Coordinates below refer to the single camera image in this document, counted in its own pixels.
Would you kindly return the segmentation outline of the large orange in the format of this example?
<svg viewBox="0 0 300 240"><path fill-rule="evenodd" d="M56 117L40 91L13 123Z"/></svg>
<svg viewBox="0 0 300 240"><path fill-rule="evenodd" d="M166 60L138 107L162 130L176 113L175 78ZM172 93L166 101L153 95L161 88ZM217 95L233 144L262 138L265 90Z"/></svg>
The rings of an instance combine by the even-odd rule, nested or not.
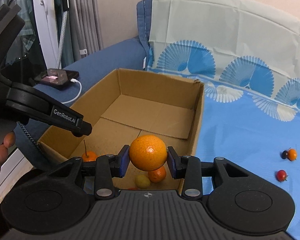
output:
<svg viewBox="0 0 300 240"><path fill-rule="evenodd" d="M166 145L157 136L139 136L130 145L129 158L132 164L142 171L157 170L167 160Z"/></svg>

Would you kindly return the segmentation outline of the small red tomato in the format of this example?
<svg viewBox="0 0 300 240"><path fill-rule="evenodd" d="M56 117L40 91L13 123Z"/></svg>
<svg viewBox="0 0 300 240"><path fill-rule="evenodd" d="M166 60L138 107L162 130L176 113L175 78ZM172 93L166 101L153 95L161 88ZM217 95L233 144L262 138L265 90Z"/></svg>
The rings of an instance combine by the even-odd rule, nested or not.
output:
<svg viewBox="0 0 300 240"><path fill-rule="evenodd" d="M283 181L286 181L287 180L287 173L285 170L279 170L277 171L276 173L276 179L279 181L279 182L283 182Z"/></svg>

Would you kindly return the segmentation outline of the dark purple small fruit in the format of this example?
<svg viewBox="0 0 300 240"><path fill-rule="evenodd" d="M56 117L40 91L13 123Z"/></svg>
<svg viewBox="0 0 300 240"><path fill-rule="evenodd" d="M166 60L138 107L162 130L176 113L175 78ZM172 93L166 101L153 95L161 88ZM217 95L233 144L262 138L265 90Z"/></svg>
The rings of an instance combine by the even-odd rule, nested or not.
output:
<svg viewBox="0 0 300 240"><path fill-rule="evenodd" d="M281 153L281 158L282 158L282 159L287 159L287 158L288 158L288 151L287 151L287 150L284 150L284 151Z"/></svg>

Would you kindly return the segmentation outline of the small orange tomato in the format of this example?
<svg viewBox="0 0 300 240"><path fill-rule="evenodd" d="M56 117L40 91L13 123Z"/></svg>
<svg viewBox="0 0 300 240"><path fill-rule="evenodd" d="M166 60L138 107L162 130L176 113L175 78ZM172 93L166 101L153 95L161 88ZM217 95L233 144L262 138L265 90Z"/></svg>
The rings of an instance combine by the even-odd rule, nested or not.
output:
<svg viewBox="0 0 300 240"><path fill-rule="evenodd" d="M297 159L297 156L298 156L298 153L297 153L296 149L290 148L290 149L288 150L288 155L287 155L287 157L288 157L288 159L289 159L290 161L295 161L295 160Z"/></svg>

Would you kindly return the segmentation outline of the orange fruit with stem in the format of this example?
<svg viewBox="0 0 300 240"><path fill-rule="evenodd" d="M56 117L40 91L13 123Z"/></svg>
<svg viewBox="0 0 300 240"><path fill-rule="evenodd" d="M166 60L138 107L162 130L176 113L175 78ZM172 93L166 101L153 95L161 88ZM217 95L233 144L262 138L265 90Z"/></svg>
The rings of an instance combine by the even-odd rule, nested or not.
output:
<svg viewBox="0 0 300 240"><path fill-rule="evenodd" d="M85 140L83 142L84 142L84 153L81 156L83 161L84 162L95 161L98 158L98 155L93 151L88 151Z"/></svg>

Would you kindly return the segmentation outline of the small orange fruit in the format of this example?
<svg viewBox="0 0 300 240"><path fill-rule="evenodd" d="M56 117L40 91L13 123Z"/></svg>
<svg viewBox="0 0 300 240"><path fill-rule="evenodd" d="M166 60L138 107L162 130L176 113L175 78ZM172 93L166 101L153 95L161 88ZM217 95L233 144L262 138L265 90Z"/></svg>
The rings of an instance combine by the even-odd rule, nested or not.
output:
<svg viewBox="0 0 300 240"><path fill-rule="evenodd" d="M166 169L164 166L161 168L149 171L148 172L148 178L152 183L160 183L166 178Z"/></svg>

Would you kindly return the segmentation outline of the small yellow fruit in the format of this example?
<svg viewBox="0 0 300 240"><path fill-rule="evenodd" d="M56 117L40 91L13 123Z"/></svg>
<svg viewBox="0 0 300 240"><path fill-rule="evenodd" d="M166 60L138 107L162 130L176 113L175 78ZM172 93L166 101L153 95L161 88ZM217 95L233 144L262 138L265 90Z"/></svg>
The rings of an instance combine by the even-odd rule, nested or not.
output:
<svg viewBox="0 0 300 240"><path fill-rule="evenodd" d="M151 181L146 175L137 175L135 178L135 184L140 189L146 189L150 187Z"/></svg>

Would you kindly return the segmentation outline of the black smartphone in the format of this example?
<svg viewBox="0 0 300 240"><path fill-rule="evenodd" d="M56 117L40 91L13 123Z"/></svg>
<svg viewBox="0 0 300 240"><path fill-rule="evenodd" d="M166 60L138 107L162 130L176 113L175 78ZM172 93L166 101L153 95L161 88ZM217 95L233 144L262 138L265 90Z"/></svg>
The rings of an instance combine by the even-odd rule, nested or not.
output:
<svg viewBox="0 0 300 240"><path fill-rule="evenodd" d="M34 80L36 83L61 90L68 86L72 79L77 79L78 77L78 71L50 68L41 72Z"/></svg>

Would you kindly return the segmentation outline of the cardboard box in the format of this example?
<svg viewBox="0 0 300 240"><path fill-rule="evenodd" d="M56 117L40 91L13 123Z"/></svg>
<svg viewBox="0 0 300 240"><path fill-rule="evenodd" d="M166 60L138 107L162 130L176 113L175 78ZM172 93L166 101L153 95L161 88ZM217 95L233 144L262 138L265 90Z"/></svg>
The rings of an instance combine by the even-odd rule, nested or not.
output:
<svg viewBox="0 0 300 240"><path fill-rule="evenodd" d="M198 80L117 69L88 89L73 105L92 125L87 137L52 126L38 140L58 163L84 151L117 154L125 145L152 134L179 155L195 155L204 103Z"/></svg>

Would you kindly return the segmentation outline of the blue sofa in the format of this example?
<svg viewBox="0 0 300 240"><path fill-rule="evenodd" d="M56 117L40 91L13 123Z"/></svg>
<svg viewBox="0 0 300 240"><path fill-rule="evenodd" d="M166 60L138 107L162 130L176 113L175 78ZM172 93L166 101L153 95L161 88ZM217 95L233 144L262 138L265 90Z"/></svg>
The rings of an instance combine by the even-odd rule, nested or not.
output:
<svg viewBox="0 0 300 240"><path fill-rule="evenodd" d="M79 72L82 93L117 68L145 70L149 62L149 35L152 21L152 0L141 0L136 5L138 36L109 46L86 56L66 67ZM35 167L47 170L56 165L41 146L39 138L49 125L30 120L28 124L18 124L15 128L16 146Z"/></svg>

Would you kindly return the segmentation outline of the grey curtain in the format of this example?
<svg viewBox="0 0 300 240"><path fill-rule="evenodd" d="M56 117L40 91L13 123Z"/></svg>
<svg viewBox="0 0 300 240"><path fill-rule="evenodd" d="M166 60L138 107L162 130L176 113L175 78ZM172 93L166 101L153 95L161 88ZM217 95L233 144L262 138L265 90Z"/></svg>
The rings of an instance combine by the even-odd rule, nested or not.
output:
<svg viewBox="0 0 300 240"><path fill-rule="evenodd" d="M97 0L69 0L70 33L74 60L103 49Z"/></svg>

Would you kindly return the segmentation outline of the blue patterned cloth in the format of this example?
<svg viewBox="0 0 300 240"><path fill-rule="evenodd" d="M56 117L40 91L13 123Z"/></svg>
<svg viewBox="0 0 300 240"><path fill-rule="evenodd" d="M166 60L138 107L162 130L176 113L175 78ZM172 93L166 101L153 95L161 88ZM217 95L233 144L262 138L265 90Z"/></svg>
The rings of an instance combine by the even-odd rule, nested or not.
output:
<svg viewBox="0 0 300 240"><path fill-rule="evenodd" d="M300 239L300 20L251 0L152 0L148 42L148 71L204 84L197 157L272 183L285 170ZM281 158L290 148L295 161Z"/></svg>

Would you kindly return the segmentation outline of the white door frame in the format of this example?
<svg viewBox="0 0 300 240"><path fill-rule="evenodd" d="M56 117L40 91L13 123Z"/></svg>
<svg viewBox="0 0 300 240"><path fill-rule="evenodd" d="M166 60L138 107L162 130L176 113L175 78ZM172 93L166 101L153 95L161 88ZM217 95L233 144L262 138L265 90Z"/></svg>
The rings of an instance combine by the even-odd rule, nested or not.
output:
<svg viewBox="0 0 300 240"><path fill-rule="evenodd" d="M58 31L54 0L32 0L39 43L47 68L57 66Z"/></svg>

